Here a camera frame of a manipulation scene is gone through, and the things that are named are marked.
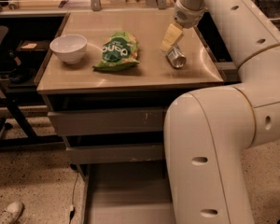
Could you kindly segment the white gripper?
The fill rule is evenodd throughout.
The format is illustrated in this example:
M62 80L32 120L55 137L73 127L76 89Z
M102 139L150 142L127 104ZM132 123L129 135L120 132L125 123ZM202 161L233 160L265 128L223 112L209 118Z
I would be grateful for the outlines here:
M174 19L161 42L161 50L169 52L183 36L183 28L196 26L205 12L203 0L177 0L175 2Z

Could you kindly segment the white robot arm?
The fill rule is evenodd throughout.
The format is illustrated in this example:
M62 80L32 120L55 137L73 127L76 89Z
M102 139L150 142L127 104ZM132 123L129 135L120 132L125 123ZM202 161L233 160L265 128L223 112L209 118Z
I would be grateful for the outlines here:
M164 152L176 224L254 224L244 149L280 138L280 31L251 0L177 0L182 27L204 11L240 81L187 92L169 106Z

